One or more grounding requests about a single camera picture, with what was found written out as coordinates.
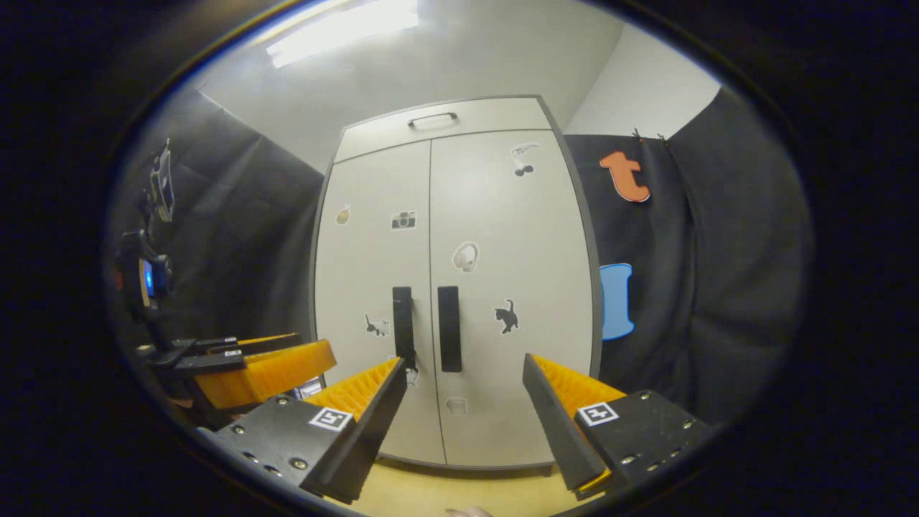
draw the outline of ceiling light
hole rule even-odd
[[[331,14],[267,48],[276,68],[368,36],[418,25],[417,0],[377,0]]]

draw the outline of black curtain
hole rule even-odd
[[[175,220],[154,217],[151,228],[176,272],[167,336],[308,337],[305,287],[323,175],[194,90],[170,98],[140,136],[113,200],[107,256],[117,236],[143,227],[136,196],[149,189],[151,153],[168,137]],[[124,342],[149,340],[123,305],[113,310]]]
[[[703,420],[739,414],[787,357],[811,265],[798,172],[754,109],[722,89],[664,142],[566,137],[600,265],[628,263],[635,329],[605,341],[600,380],[654,389]],[[639,162],[651,198],[621,198],[605,156]]]

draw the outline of cabinet door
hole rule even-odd
[[[442,286],[457,287],[459,314],[446,317],[459,318],[461,372],[442,369]],[[551,462],[524,355],[589,374],[595,323],[584,225],[552,131],[434,141],[431,292],[447,463]]]
[[[412,288],[419,374],[380,451],[442,464],[428,269],[430,146],[407,144],[333,166],[316,245],[315,321],[338,361],[325,374],[331,385],[395,354],[392,288]]]

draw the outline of cabinet top handle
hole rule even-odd
[[[417,119],[411,119],[410,121],[408,121],[408,127],[412,129],[418,129],[414,125],[416,121],[422,121],[424,119],[431,119],[433,117],[443,117],[444,115],[449,115],[449,117],[454,121],[460,118],[460,116],[454,113],[453,111],[446,111],[444,113],[435,113],[434,115],[425,115],[424,117],[418,117]]]

